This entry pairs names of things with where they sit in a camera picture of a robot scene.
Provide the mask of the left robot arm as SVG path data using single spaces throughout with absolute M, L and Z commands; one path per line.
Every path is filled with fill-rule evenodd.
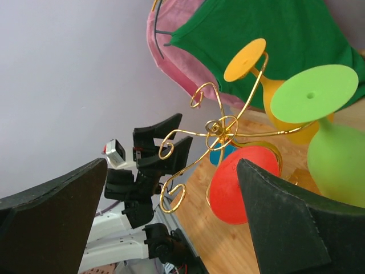
M 175 273 L 188 273 L 194 256 L 182 232 L 151 222 L 152 197 L 163 196 L 166 190 L 160 179 L 185 168 L 193 140 L 187 136 L 157 146 L 155 139 L 173 140 L 182 117 L 177 113 L 152 126 L 135 128 L 131 159 L 117 139 L 104 146 L 110 164 L 104 197 L 114 203 L 96 212 L 79 273 L 133 259 L 158 259 L 176 267 Z

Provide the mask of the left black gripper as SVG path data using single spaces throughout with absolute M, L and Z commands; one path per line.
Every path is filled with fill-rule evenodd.
M 193 141 L 186 136 L 174 144 L 163 147 L 161 159 L 159 147 L 154 139 L 164 139 L 171 131 L 179 128 L 183 115 L 176 113 L 166 120 L 148 127 L 133 130 L 133 161 L 138 170 L 136 182 L 144 188 L 161 188 L 160 178 L 174 175 L 186 167 L 189 150 Z

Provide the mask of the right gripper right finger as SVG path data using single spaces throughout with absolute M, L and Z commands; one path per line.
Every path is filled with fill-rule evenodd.
M 364 209 L 317 195 L 247 159 L 237 175 L 261 273 L 363 273 Z

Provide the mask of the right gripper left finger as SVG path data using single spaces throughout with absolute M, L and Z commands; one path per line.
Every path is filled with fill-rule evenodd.
M 107 175 L 97 158 L 1 199 L 1 273 L 78 273 Z

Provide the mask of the blue wine glass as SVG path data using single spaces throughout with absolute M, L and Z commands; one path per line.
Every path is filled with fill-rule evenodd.
M 218 166 L 219 162 L 220 162 L 220 158 L 221 158 L 221 154 L 222 154 L 222 149 L 221 149 L 221 146 L 222 146 L 222 143 L 221 142 L 218 142 L 215 144 L 215 146 L 213 147 L 212 150 L 210 150 L 210 153 L 209 153 L 209 160 L 210 160 L 210 163 L 214 166 Z M 233 153 L 234 151 L 237 151 L 238 148 L 231 145 L 231 144 L 228 144 L 227 146 L 225 146 L 223 148 L 223 160 L 225 158 L 227 158 L 231 153 Z

